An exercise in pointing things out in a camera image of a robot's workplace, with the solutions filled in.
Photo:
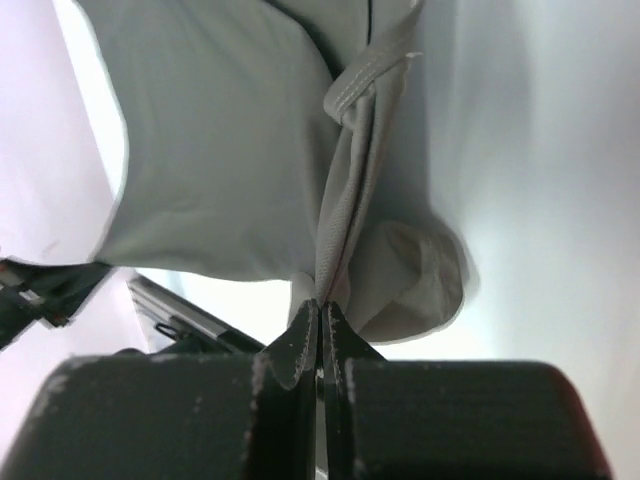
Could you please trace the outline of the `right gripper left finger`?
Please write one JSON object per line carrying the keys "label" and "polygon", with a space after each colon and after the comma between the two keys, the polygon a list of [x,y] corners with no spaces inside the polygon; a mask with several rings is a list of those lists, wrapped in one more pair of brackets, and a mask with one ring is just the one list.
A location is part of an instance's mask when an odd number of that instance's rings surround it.
{"label": "right gripper left finger", "polygon": [[46,379],[13,479],[311,479],[318,306],[251,354],[77,357]]}

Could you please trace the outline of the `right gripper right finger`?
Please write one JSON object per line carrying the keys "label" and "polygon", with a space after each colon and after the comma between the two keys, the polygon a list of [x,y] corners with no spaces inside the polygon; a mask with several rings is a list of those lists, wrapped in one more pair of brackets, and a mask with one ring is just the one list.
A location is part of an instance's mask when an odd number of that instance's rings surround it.
{"label": "right gripper right finger", "polygon": [[389,361],[322,311],[332,479],[609,479],[574,385],[537,361]]}

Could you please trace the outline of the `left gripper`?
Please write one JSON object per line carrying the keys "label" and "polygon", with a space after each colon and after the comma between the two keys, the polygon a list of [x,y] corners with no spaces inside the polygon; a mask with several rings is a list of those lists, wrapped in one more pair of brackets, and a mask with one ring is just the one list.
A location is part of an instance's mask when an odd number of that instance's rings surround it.
{"label": "left gripper", "polygon": [[68,325],[93,291],[113,272],[100,262],[41,266],[1,261],[1,347],[6,348],[37,321]]}

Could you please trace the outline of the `dark grey t shirt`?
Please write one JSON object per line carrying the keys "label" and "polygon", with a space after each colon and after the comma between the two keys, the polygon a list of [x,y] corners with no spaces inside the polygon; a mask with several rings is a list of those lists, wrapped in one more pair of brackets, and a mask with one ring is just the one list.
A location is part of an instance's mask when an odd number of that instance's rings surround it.
{"label": "dark grey t shirt", "polygon": [[114,266],[286,280],[371,342],[443,326],[453,240],[375,192],[419,1],[83,1],[126,126]]}

